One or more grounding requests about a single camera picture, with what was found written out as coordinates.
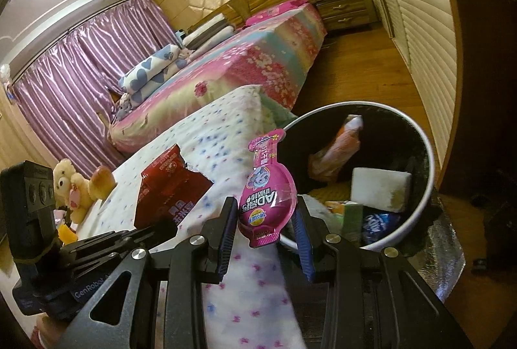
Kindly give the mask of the person's left hand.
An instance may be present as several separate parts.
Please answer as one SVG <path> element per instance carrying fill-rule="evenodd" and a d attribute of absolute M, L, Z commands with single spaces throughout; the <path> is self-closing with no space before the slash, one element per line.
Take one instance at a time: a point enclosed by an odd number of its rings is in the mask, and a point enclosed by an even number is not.
<path fill-rule="evenodd" d="M 38 349 L 53 349 L 67 328 L 66 323 L 50 318 L 47 314 L 40 314 L 36 317 L 30 340 Z"/>

